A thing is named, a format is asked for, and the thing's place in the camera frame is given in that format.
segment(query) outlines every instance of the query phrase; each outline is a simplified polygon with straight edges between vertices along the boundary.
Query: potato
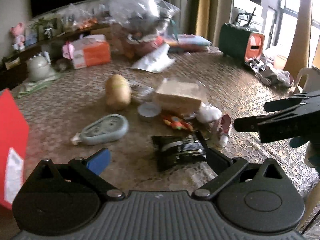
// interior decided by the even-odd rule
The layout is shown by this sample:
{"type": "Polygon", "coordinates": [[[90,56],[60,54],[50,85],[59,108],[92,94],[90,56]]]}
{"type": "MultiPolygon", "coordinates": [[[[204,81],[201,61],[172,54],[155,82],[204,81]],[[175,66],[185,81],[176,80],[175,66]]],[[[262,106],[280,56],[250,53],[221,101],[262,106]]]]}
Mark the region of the potato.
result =
{"type": "Polygon", "coordinates": [[[106,81],[107,106],[114,110],[122,110],[131,102],[131,88],[121,75],[113,75],[106,81]]]}

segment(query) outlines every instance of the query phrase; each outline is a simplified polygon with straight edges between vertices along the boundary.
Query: lace tablecloth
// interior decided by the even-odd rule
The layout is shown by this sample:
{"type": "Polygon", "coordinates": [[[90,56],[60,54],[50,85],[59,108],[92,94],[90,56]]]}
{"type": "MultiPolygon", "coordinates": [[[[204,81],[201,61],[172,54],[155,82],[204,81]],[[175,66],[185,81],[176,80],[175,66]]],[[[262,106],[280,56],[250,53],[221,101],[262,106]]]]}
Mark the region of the lace tablecloth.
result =
{"type": "MultiPolygon", "coordinates": [[[[30,125],[25,176],[39,160],[50,158],[54,163],[88,157],[108,147],[112,153],[110,166],[101,177],[127,192],[135,190],[188,190],[192,192],[215,173],[206,163],[176,166],[159,173],[150,136],[172,135],[173,130],[161,120],[140,121],[137,106],[119,111],[127,117],[129,132],[119,141],[96,146],[72,146],[70,138],[85,126],[111,114],[105,105],[105,81],[113,74],[121,74],[129,81],[157,87],[165,77],[188,77],[202,82],[208,90],[208,100],[232,118],[265,114],[267,101],[286,96],[265,87],[248,70],[221,52],[175,55],[176,62],[162,73],[154,74],[130,69],[125,58],[114,59],[108,65],[71,70],[52,83],[51,87],[16,100],[30,125]]],[[[289,147],[288,140],[261,144],[257,133],[236,133],[224,148],[229,157],[241,156],[252,163],[275,158],[290,177],[301,195],[318,182],[317,172],[304,164],[305,147],[289,147]]]]}

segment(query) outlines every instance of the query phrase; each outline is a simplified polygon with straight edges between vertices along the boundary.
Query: white wall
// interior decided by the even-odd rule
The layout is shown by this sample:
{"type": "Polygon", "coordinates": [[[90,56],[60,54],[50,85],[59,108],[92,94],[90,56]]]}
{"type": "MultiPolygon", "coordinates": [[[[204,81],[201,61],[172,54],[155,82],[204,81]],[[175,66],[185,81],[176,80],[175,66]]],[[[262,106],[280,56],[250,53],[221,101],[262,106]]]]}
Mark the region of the white wall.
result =
{"type": "Polygon", "coordinates": [[[30,0],[0,0],[0,60],[12,51],[10,28],[29,19],[30,0]]]}

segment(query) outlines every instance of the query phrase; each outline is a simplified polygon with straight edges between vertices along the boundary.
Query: red and yellow toy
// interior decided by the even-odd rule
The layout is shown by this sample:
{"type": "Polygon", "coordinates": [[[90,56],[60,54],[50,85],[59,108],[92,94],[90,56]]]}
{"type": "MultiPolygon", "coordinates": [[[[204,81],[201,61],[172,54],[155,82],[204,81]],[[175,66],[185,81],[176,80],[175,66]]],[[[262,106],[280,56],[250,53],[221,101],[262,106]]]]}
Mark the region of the red and yellow toy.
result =
{"type": "Polygon", "coordinates": [[[162,115],[162,119],[166,125],[170,126],[175,130],[189,130],[190,132],[194,131],[193,126],[191,124],[184,122],[182,119],[176,116],[162,115]]]}

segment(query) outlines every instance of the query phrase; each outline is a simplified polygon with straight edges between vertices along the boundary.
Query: pink toy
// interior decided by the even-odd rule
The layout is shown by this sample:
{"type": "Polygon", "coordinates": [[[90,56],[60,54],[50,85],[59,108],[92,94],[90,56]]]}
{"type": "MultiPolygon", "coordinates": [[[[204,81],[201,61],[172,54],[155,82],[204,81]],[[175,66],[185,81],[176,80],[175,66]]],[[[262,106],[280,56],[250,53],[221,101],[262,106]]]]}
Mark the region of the pink toy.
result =
{"type": "Polygon", "coordinates": [[[14,49],[19,49],[20,51],[24,50],[24,25],[23,23],[18,23],[17,26],[12,27],[10,29],[10,32],[14,36],[14,42],[15,44],[13,45],[14,49]]]}
{"type": "Polygon", "coordinates": [[[62,46],[62,55],[67,59],[73,59],[73,52],[75,51],[75,47],[67,41],[65,45],[62,46]]]}

